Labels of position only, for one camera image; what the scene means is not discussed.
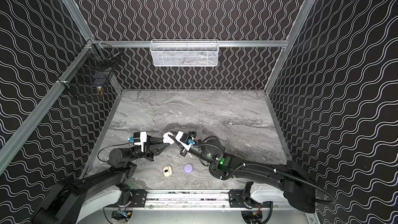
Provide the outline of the white round charging case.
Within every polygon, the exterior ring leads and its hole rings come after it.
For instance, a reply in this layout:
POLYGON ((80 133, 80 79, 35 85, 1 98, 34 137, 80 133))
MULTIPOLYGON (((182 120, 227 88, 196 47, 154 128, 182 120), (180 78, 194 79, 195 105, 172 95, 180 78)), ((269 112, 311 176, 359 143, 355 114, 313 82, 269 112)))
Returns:
POLYGON ((173 145, 174 141, 174 134, 171 132, 167 132, 163 135, 163 143, 173 145))

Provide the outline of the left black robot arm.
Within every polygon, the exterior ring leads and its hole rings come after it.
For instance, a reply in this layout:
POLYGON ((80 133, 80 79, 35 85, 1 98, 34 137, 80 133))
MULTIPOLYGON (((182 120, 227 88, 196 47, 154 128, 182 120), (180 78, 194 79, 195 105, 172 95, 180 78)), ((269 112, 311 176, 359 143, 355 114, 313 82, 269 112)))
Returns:
POLYGON ((124 144, 110 145, 113 150, 109 153, 106 163, 107 170, 92 176, 59 181, 39 203, 30 221, 32 224, 76 224, 80 211, 89 198, 103 190, 115 186, 124 194, 129 189, 125 185, 126 179, 131 178, 137 165, 134 160, 144 158, 153 161, 171 144, 163 142, 163 138, 144 136, 133 138, 124 144))

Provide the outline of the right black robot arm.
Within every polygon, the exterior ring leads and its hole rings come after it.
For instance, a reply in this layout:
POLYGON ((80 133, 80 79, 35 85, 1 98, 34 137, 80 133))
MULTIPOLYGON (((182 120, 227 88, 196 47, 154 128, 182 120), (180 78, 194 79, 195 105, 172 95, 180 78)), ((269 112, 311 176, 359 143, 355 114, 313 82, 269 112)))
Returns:
POLYGON ((163 141, 177 144, 181 155, 190 153, 207 162, 208 172, 216 179, 243 178, 277 188, 292 207, 302 212, 314 213, 316 204, 336 204, 336 197, 318 186, 294 161, 264 164, 242 159, 227 153, 216 136, 196 140, 194 136, 183 132, 170 132, 164 134, 163 141))

